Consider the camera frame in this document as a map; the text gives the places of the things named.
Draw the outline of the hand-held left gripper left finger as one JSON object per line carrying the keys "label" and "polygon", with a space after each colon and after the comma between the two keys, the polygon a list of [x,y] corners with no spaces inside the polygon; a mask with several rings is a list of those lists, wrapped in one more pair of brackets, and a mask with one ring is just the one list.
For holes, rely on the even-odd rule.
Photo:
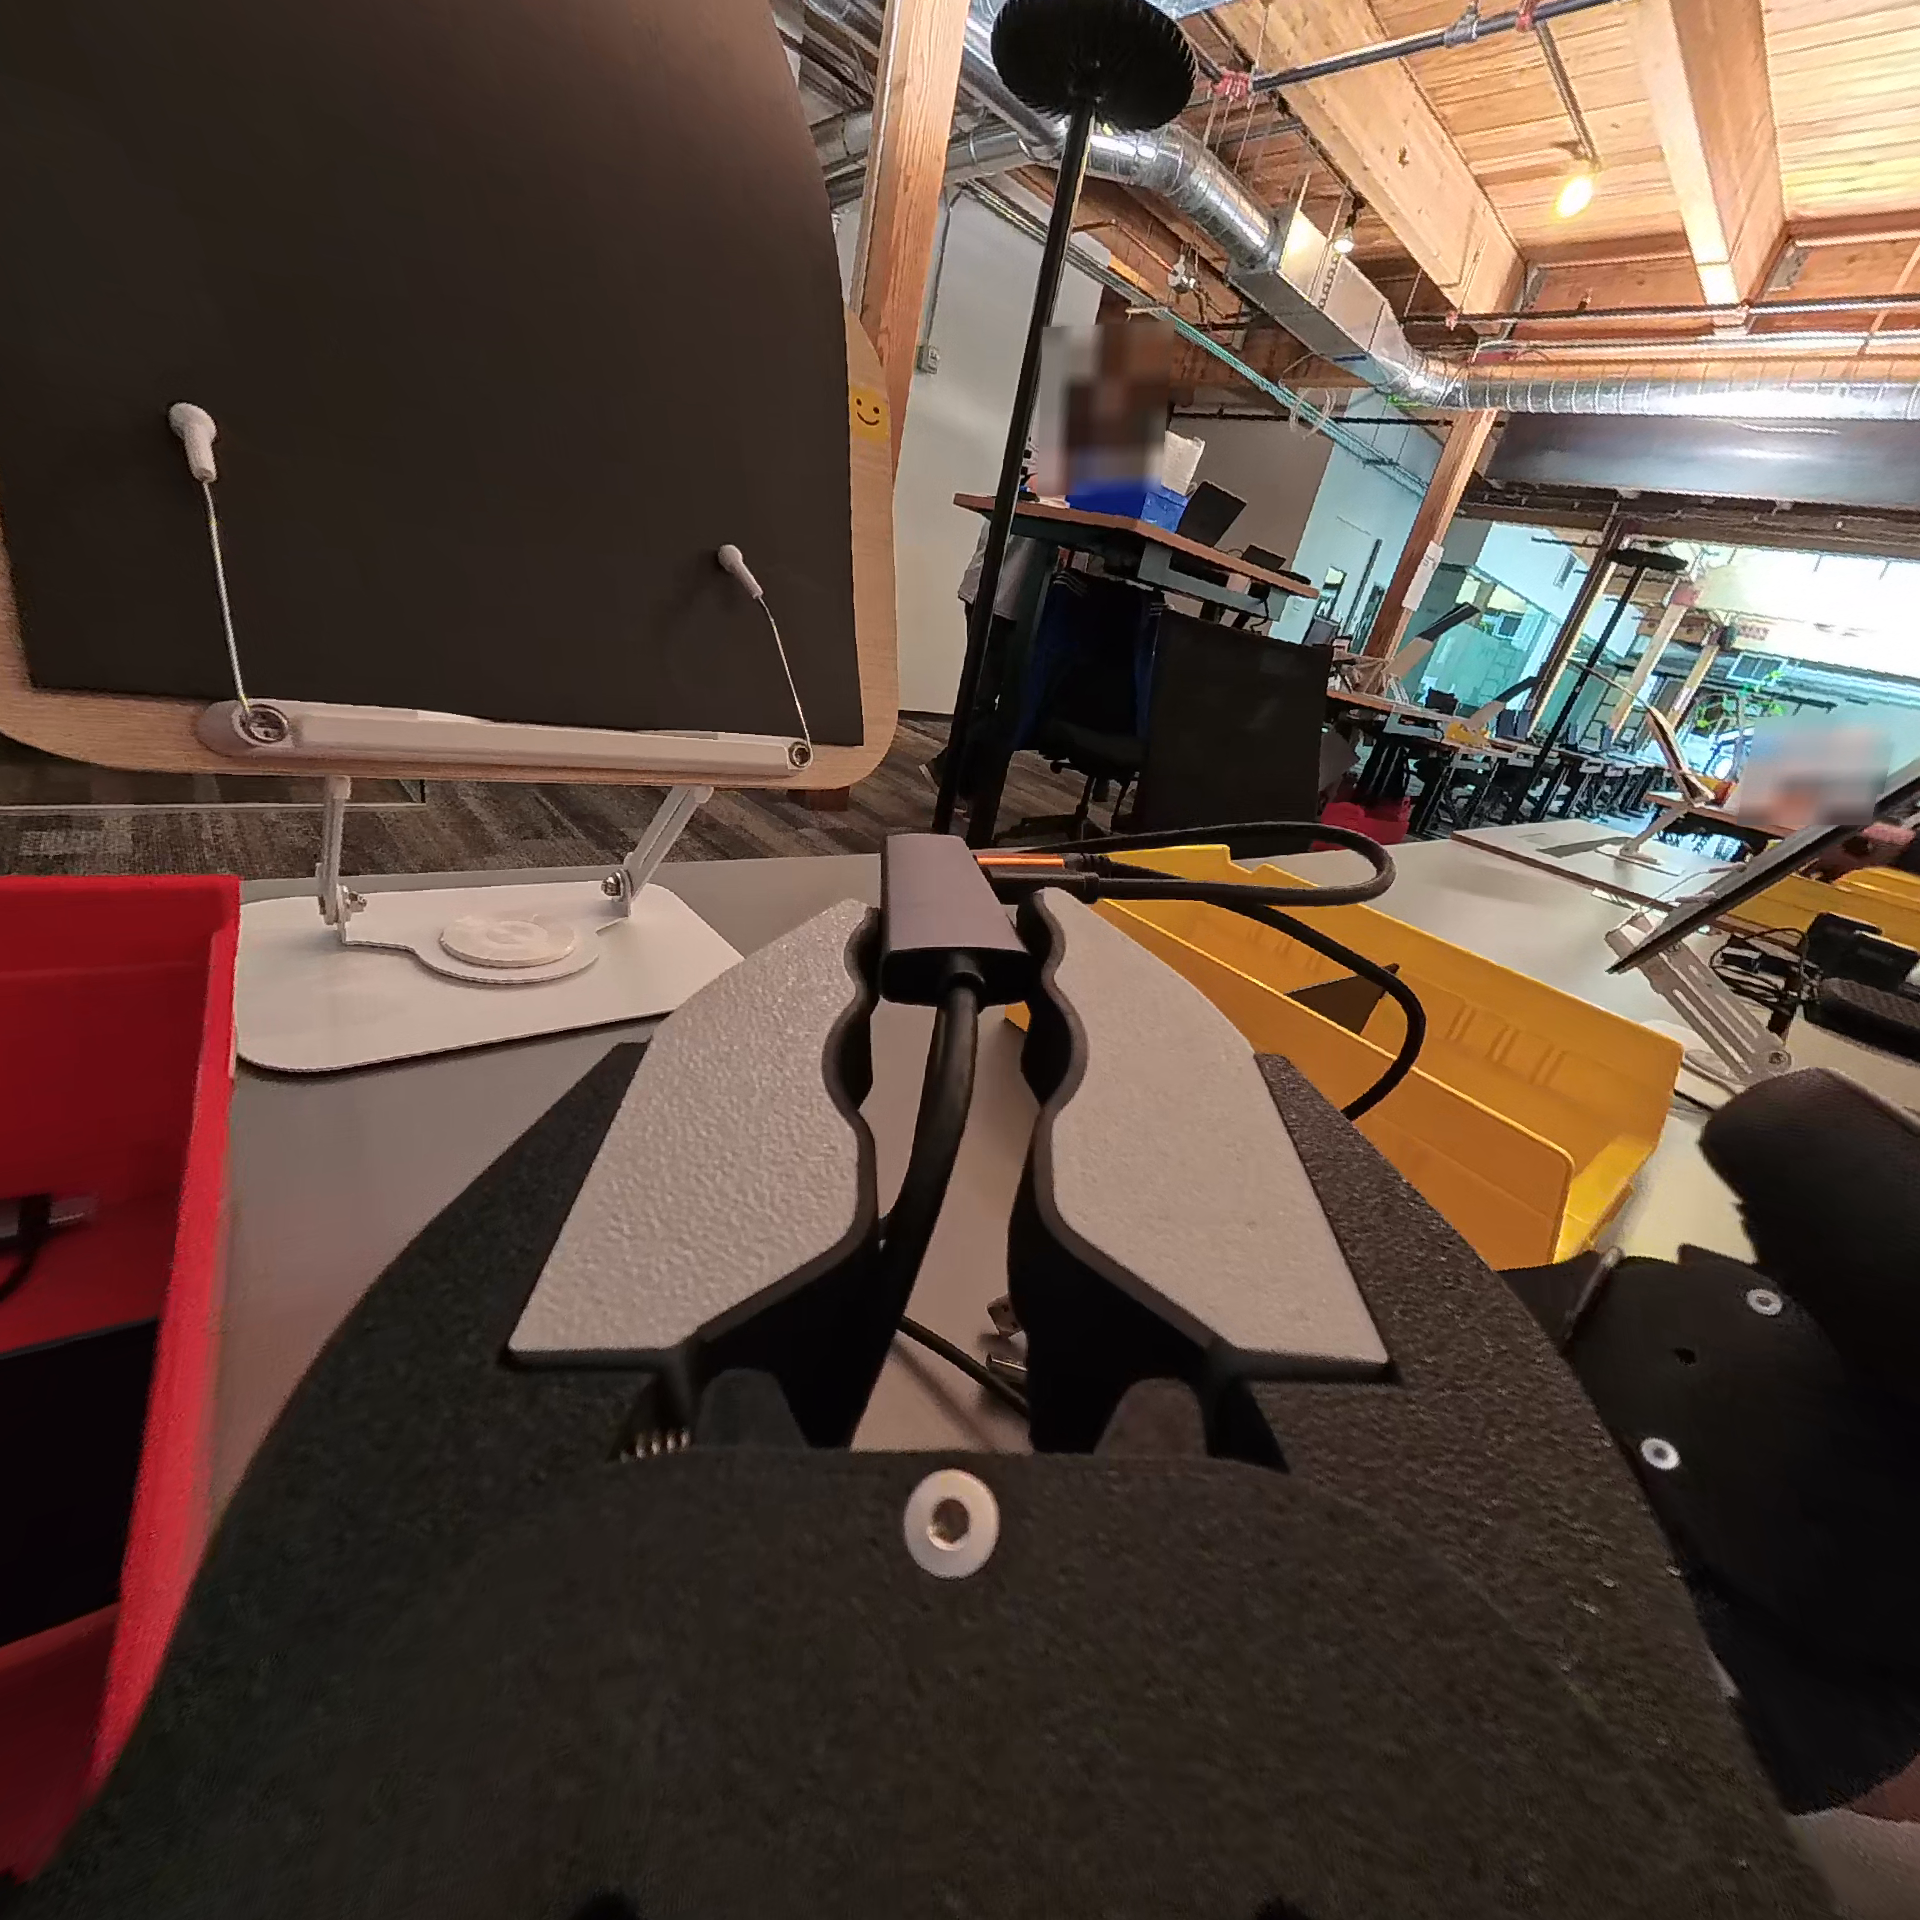
{"label": "hand-held left gripper left finger", "polygon": [[507,1343],[530,1368],[656,1374],[678,1426],[773,1374],[817,1448],[887,1357],[873,1087],[878,913],[844,901],[648,1041]]}

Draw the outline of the long silver air duct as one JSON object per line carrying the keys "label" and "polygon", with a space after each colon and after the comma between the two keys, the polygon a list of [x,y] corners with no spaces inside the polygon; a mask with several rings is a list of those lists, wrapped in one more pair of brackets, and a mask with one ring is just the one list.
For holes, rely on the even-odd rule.
{"label": "long silver air duct", "polygon": [[1597,364],[1420,351],[1381,288],[1306,216],[1273,216],[1187,130],[1091,134],[1090,176],[1166,200],[1227,257],[1227,277],[1310,356],[1384,398],[1441,414],[1916,424],[1918,378],[1891,361],[1788,356],[1783,337],[1648,344]]}

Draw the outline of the yellow plastic bin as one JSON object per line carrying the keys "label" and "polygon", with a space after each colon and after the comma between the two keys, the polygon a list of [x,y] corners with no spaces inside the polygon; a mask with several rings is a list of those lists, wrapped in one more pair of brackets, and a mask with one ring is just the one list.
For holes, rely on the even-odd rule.
{"label": "yellow plastic bin", "polygon": [[[1514,971],[1468,934],[1570,931],[1527,901],[1466,898],[1457,934],[1416,924],[1424,854],[1391,851],[1384,901],[1313,910],[1321,937],[1391,971],[1420,1000],[1427,1041],[1408,1074],[1358,1117],[1366,1140],[1498,1270],[1591,1251],[1627,1206],[1670,1117],[1684,1043]],[[1098,901],[1151,957],[1190,980],[1258,1056],[1280,1058],[1340,1111],[1400,1061],[1404,1010],[1344,1031],[1287,994],[1361,976],[1276,927],[1204,901]]]}

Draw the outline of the white stand with black board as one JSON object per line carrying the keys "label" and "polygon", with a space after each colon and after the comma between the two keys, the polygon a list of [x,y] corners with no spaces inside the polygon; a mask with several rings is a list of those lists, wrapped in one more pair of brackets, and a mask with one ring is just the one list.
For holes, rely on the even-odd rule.
{"label": "white stand with black board", "polygon": [[[3,733],[110,768],[324,781],[314,904],[256,904],[238,927],[238,1056],[256,1068],[326,1074],[673,1016],[738,961],[656,884],[694,811],[728,786],[853,786],[896,740],[891,444],[848,441],[864,740],[817,746],[800,701],[766,734],[253,697],[214,503],[218,424],[198,403],[167,420],[204,496],[231,694],[38,686],[3,534]],[[766,616],[796,697],[758,574],[738,547],[717,567]]]}

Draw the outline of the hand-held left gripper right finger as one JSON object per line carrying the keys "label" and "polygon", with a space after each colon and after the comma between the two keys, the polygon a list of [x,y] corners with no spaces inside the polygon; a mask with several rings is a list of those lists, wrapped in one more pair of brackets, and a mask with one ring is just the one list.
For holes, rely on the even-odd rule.
{"label": "hand-held left gripper right finger", "polygon": [[1183,976],[1064,888],[1020,1071],[1037,1117],[1010,1218],[1030,1438],[1090,1454],[1143,1383],[1177,1383],[1218,1454],[1276,1454],[1266,1383],[1391,1381],[1391,1354],[1256,1047]]}

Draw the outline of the black board on white stand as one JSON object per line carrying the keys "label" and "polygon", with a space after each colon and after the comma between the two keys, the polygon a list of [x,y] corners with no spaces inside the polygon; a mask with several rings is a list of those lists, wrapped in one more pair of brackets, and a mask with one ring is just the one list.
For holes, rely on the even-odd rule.
{"label": "black board on white stand", "polygon": [[1810,826],[1700,894],[1621,924],[1611,976],[1643,976],[1690,1031],[1684,1068],[1747,1091],[1794,1068],[1797,1024],[1918,1064],[1918,766],[1861,823]]}

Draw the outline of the red plastic bin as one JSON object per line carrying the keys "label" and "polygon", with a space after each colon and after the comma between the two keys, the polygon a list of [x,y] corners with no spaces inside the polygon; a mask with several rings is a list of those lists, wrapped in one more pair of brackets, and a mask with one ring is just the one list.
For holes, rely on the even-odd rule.
{"label": "red plastic bin", "polygon": [[3,1896],[131,1738],[213,1531],[231,877],[3,884],[3,1357],[158,1321],[121,1594],[3,1644]]}

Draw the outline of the grey usb hub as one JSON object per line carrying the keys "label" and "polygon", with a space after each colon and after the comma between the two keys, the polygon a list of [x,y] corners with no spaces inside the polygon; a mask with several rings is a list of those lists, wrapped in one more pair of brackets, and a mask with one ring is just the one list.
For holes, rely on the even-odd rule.
{"label": "grey usb hub", "polygon": [[880,848],[878,994],[938,1006],[956,987],[978,1010],[1023,1003],[1037,957],[974,851],[953,836],[891,836]]}

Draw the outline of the wooden post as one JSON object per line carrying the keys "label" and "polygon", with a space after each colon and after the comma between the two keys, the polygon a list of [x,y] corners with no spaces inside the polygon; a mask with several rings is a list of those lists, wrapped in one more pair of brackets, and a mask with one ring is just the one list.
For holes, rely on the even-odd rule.
{"label": "wooden post", "polygon": [[967,21],[968,4],[887,4],[880,21],[853,297],[880,361],[891,467],[923,331]]}

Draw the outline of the wooden standing desk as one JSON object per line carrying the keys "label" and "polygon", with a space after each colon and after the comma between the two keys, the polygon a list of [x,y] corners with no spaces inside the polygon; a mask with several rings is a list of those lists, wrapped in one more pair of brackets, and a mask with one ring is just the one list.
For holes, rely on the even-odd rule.
{"label": "wooden standing desk", "polygon": [[1007,650],[994,661],[1004,670],[994,686],[1017,684],[1017,656],[1034,634],[1043,588],[1061,554],[1091,561],[1100,578],[1130,588],[1157,598],[1180,596],[1256,620],[1276,620],[1288,603],[1316,603],[1318,598],[1306,578],[1277,563],[1230,554],[1137,518],[1094,516],[1054,501],[1020,501],[1011,534],[1043,547],[1048,561],[1027,584]]}

